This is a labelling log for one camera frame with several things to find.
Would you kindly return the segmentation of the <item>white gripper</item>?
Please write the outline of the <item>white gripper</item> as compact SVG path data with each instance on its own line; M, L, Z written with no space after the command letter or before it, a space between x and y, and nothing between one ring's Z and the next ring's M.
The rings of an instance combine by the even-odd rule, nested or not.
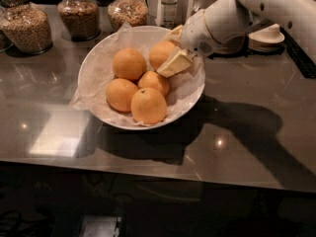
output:
M176 46L168 59L157 69L157 73L169 78L183 72L193 64L189 52L201 56L210 56L224 47L224 25L227 14L219 9L201 9L192 15L184 24L178 25L162 37L162 41L170 41Z

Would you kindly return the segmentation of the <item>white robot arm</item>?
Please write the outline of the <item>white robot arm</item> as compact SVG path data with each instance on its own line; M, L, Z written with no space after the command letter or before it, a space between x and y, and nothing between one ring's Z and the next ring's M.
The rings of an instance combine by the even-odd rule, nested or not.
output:
M316 0L216 0L198 10L174 38L182 48L210 56L236 38L280 25L296 43L291 57L298 67L316 65Z

